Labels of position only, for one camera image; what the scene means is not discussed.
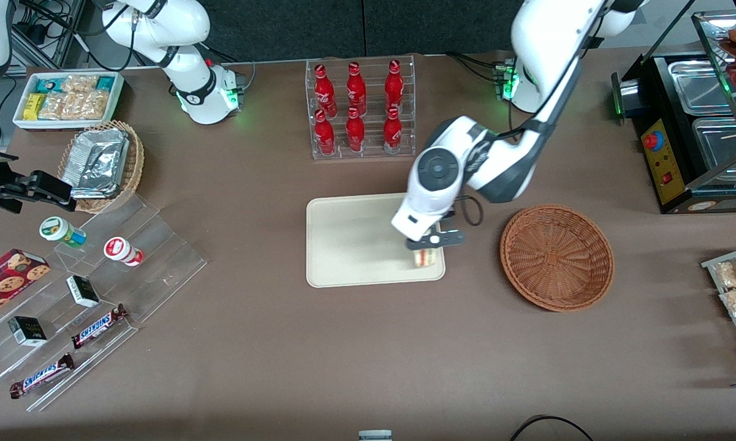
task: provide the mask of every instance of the clear acrylic display stand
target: clear acrylic display stand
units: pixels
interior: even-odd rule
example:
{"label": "clear acrylic display stand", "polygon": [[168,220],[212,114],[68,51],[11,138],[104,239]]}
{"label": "clear acrylic display stand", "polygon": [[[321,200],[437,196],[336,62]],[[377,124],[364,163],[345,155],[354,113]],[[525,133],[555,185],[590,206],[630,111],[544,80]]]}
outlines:
{"label": "clear acrylic display stand", "polygon": [[[387,154],[384,151],[384,122],[387,120],[385,111],[384,81],[390,73],[390,61],[397,59],[401,62],[403,76],[403,108],[399,120],[403,125],[401,131],[401,150],[396,154]],[[368,113],[362,117],[365,123],[365,148],[361,153],[354,153],[349,148],[346,138],[346,121],[349,119],[349,98],[346,94],[346,82],[349,79],[349,62],[360,64],[360,73],[365,79],[368,91]],[[316,100],[316,75],[314,67],[323,64],[327,68],[327,77],[335,87],[335,102],[338,114],[329,122],[335,130],[336,151],[333,156],[323,156],[318,148],[314,126],[316,120],[314,112],[319,108]],[[311,146],[314,159],[359,159],[359,158],[392,158],[395,156],[414,156],[416,153],[416,100],[415,100],[415,73],[413,56],[375,56],[375,58],[351,59],[313,59],[306,62],[305,89],[308,100],[308,121],[311,125]]]}
{"label": "clear acrylic display stand", "polygon": [[[188,282],[206,262],[161,219],[158,209],[138,195],[115,201],[82,225],[87,241],[81,248],[63,244],[46,257],[51,271],[0,310],[0,388],[35,374],[70,352],[76,369],[32,389],[18,399],[26,410],[43,410],[95,365],[130,338],[152,313]],[[105,258],[102,246],[121,236],[144,251],[144,262],[129,267]],[[101,303],[74,303],[66,279],[72,274],[90,279]],[[74,351],[71,337],[123,304],[130,313],[95,341]],[[48,341],[37,348],[20,346],[7,319],[25,315],[38,319]]]}

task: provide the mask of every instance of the snack box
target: snack box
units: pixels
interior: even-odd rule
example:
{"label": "snack box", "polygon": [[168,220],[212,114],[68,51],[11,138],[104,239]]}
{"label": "snack box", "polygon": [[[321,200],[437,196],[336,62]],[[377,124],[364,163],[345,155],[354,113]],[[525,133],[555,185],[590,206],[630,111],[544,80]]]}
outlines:
{"label": "snack box", "polygon": [[[27,106],[27,98],[31,93],[36,92],[38,83],[40,81],[61,78],[66,75],[98,75],[99,77],[113,77],[115,82],[112,84],[112,89],[109,92],[109,100],[107,101],[107,109],[104,111],[104,117],[101,119],[71,119],[71,120],[49,120],[49,119],[38,119],[38,120],[27,120],[23,118],[23,112],[25,106]],[[118,106],[118,99],[120,98],[120,91],[122,90],[124,80],[119,72],[107,72],[107,70],[59,70],[59,72],[44,72],[44,73],[33,73],[27,78],[27,84],[22,92],[22,99],[17,105],[17,110],[14,112],[14,124],[26,130],[65,130],[65,129],[81,129],[83,127],[96,126],[102,123],[107,123],[112,120],[112,115],[115,114],[115,109]]]}
{"label": "snack box", "polygon": [[49,273],[46,260],[20,249],[12,249],[0,258],[0,308],[24,288]]}

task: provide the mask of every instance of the wicker basket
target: wicker basket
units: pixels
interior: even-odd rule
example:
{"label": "wicker basket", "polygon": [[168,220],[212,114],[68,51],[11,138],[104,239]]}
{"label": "wicker basket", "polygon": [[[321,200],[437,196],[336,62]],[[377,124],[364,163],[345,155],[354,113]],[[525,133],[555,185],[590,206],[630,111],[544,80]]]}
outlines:
{"label": "wicker basket", "polygon": [[501,235],[499,254],[512,285],[551,311],[592,306],[608,292],[615,272],[605,235],[566,206],[541,205],[517,213]]}
{"label": "wicker basket", "polygon": [[[129,151],[127,152],[127,158],[125,159],[120,193],[118,193],[115,198],[111,199],[77,199],[77,211],[84,211],[91,214],[100,213],[109,204],[125,200],[126,198],[124,196],[135,192],[136,187],[138,187],[138,182],[142,178],[142,167],[144,166],[144,147],[142,145],[142,140],[138,139],[136,132],[129,125],[120,121],[110,121],[105,124],[89,127],[85,130],[106,129],[121,129],[125,131],[125,133],[129,134],[131,138]],[[71,142],[68,143],[68,148],[66,148],[65,153],[63,153],[63,159],[57,167],[57,178],[63,177],[63,170],[65,170],[66,163],[68,163],[68,155],[71,153],[71,147],[73,145],[74,140],[71,139]]]}

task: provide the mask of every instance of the red button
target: red button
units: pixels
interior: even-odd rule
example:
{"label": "red button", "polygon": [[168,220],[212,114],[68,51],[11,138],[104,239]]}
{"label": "red button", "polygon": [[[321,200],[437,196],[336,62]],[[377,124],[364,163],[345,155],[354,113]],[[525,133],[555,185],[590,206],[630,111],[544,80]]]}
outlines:
{"label": "red button", "polygon": [[648,150],[656,147],[657,143],[659,143],[659,137],[655,134],[650,134],[643,138],[643,147],[648,148]]}

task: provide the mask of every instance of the red bottle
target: red bottle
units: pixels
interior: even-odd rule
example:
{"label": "red bottle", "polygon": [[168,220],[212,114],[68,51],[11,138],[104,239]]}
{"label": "red bottle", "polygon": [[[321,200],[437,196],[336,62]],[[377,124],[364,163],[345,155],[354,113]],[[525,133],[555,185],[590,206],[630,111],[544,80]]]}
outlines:
{"label": "red bottle", "polygon": [[368,96],[365,89],[365,80],[360,75],[359,62],[349,62],[349,81],[346,82],[349,93],[349,105],[355,106],[360,116],[368,112]]}
{"label": "red bottle", "polygon": [[398,112],[403,111],[403,77],[401,77],[401,62],[393,59],[390,61],[390,75],[387,75],[387,81],[384,82],[384,95],[387,98],[387,112],[390,108],[398,108]]}
{"label": "red bottle", "polygon": [[335,154],[335,131],[332,129],[332,124],[327,121],[327,115],[321,109],[316,109],[315,116],[314,131],[319,150],[323,156],[333,156]]}
{"label": "red bottle", "polygon": [[326,112],[327,119],[332,119],[338,114],[338,106],[335,104],[335,88],[332,87],[332,81],[327,78],[327,69],[323,64],[317,64],[314,72],[316,72],[316,100]]}
{"label": "red bottle", "polygon": [[396,154],[401,151],[401,131],[403,125],[398,120],[398,108],[387,111],[388,120],[384,122],[384,151]]}
{"label": "red bottle", "polygon": [[365,148],[365,123],[360,118],[360,111],[351,106],[349,120],[346,121],[346,134],[349,137],[349,148],[354,153],[360,153]]}

